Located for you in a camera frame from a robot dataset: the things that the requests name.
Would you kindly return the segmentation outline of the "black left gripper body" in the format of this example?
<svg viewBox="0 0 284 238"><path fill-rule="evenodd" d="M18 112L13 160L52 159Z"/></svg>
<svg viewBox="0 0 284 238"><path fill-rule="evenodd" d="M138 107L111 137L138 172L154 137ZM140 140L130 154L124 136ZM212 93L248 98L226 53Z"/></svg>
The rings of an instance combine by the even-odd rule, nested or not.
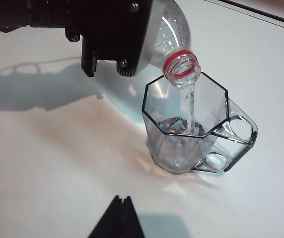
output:
<svg viewBox="0 0 284 238"><path fill-rule="evenodd" d="M0 0L0 31L64 28L69 40L72 34L122 32L130 27L141 33L151 8L150 0Z"/></svg>

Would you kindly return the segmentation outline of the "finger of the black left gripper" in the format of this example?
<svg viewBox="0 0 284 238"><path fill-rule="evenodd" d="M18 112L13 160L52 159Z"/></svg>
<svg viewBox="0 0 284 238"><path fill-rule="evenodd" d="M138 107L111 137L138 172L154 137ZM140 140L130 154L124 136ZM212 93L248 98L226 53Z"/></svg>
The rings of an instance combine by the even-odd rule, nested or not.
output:
<svg viewBox="0 0 284 238"><path fill-rule="evenodd" d="M93 77L97 62L110 60L116 62L116 71L121 76L135 76L145 33L146 24L82 30L82 70L87 76Z"/></svg>

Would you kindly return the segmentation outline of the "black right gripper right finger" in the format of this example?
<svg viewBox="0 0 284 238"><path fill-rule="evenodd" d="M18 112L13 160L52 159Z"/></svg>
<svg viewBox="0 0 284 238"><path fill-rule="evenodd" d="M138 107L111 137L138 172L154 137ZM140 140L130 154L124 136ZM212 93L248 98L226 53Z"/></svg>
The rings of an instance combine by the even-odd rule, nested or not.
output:
<svg viewBox="0 0 284 238"><path fill-rule="evenodd" d="M127 196L122 204L122 237L145 238L130 196Z"/></svg>

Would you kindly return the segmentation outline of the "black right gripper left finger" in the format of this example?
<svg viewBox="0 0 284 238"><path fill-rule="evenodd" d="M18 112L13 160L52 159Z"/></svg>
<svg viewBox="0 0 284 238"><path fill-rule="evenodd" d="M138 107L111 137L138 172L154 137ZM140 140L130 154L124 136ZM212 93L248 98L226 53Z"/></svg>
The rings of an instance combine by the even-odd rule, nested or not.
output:
<svg viewBox="0 0 284 238"><path fill-rule="evenodd" d="M122 199L116 195L100 218L89 238L119 238Z"/></svg>

